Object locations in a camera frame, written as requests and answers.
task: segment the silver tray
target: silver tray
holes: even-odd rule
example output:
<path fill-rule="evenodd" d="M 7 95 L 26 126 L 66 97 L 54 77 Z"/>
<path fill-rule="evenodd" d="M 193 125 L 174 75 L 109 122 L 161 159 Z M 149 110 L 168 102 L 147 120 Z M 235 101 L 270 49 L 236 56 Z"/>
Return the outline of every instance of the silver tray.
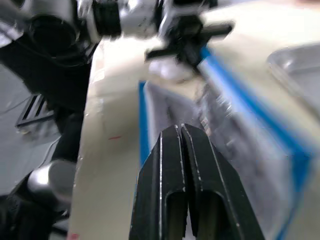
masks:
<path fill-rule="evenodd" d="M 275 78 L 320 120 L 320 43 L 275 51 L 267 62 Z"/>

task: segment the blue tape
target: blue tape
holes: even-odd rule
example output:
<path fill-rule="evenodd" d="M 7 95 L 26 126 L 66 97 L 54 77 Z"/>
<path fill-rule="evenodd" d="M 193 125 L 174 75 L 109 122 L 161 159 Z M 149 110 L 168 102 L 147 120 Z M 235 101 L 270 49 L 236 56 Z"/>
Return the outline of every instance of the blue tape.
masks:
<path fill-rule="evenodd" d="M 140 128 L 140 166 L 142 167 L 149 156 L 148 117 L 144 94 L 146 82 L 139 82 L 139 128 Z"/>

